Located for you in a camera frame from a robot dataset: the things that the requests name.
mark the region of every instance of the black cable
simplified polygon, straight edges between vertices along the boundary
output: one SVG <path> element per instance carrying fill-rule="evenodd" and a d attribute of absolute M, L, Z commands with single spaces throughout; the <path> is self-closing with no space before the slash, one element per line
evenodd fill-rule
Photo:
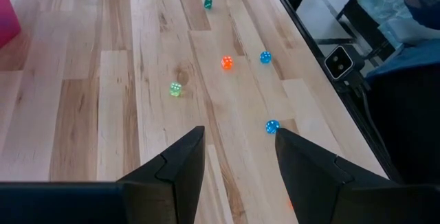
<path fill-rule="evenodd" d="M 364 103 L 366 118 L 368 119 L 368 122 L 370 123 L 371 127 L 373 128 L 374 132 L 376 133 L 377 138 L 379 139 L 379 142 L 381 143 L 382 147 L 384 148 L 385 153 L 388 155 L 388 157 L 390 157 L 390 153 L 386 149 L 385 142 L 382 139 L 382 136 L 380 135 L 380 132 L 377 129 L 376 125 L 374 124 L 373 118 L 371 117 L 370 107 L 369 107 L 368 99 L 366 97 L 366 92 L 363 87 L 359 87 L 358 89 L 359 89 L 360 93 L 362 94 L 362 100 Z"/>

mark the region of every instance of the black frame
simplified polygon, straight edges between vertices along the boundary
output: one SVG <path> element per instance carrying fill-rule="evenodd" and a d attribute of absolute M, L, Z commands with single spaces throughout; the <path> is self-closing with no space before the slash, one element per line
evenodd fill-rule
<path fill-rule="evenodd" d="M 315 42 L 315 40 L 313 40 L 307 29 L 305 29 L 303 22 L 299 19 L 298 15 L 295 13 L 289 1 L 288 0 L 280 0 L 280 1 L 284 5 L 292 21 L 295 23 L 295 26 L 298 28 L 298 31 L 304 38 L 306 44 L 309 46 L 311 52 L 315 56 L 323 72 L 325 73 L 325 75 L 333 85 L 333 88 L 336 90 L 336 93 L 338 94 L 339 98 L 344 103 L 345 108 L 347 109 L 350 116 L 353 118 L 354 122 L 359 128 L 360 132 L 364 136 L 365 140 L 370 146 L 370 149 L 377 157 L 377 160 L 384 169 L 385 173 L 393 181 L 397 183 L 401 183 L 402 179 L 397 169 L 394 167 L 392 161 L 389 159 L 387 152 L 382 148 L 382 145 L 379 142 L 380 139 L 378 137 L 378 134 L 374 132 L 371 125 L 366 121 L 363 112 L 358 108 L 358 105 L 356 104 L 356 100 L 357 100 L 356 94 L 352 90 L 350 90 L 344 83 L 337 83 L 332 81 L 331 76 L 324 69 L 325 56 L 319 49 L 318 44 Z"/>

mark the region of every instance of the pink object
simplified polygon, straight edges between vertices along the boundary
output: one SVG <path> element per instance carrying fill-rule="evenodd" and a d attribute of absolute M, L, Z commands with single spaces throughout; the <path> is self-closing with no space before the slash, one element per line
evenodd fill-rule
<path fill-rule="evenodd" d="M 0 48 L 20 33 L 20 23 L 10 0 L 0 0 Z"/>

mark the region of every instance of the green die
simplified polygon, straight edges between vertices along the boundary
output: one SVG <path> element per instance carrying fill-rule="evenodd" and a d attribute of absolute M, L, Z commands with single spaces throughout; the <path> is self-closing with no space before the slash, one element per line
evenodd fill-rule
<path fill-rule="evenodd" d="M 170 94 L 175 97 L 179 97 L 182 92 L 182 85 L 178 82 L 171 83 Z"/>
<path fill-rule="evenodd" d="M 211 9 L 212 8 L 212 0 L 205 0 L 205 8 Z"/>

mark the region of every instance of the teal die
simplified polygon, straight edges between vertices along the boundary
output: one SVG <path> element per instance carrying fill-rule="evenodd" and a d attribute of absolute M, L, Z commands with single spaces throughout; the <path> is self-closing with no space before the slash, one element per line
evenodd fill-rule
<path fill-rule="evenodd" d="M 182 92 L 182 85 L 178 82 L 171 83 L 170 94 L 175 97 L 179 97 Z"/>
<path fill-rule="evenodd" d="M 205 8 L 211 9 L 212 8 L 212 0 L 205 0 Z"/>
<path fill-rule="evenodd" d="M 272 55 L 270 54 L 270 52 L 262 52 L 260 55 L 260 61 L 263 64 L 267 64 L 270 63 L 270 61 L 272 60 Z"/>
<path fill-rule="evenodd" d="M 268 134 L 275 134 L 276 130 L 281 127 L 280 122 L 276 120 L 270 120 L 266 124 L 266 131 Z"/>

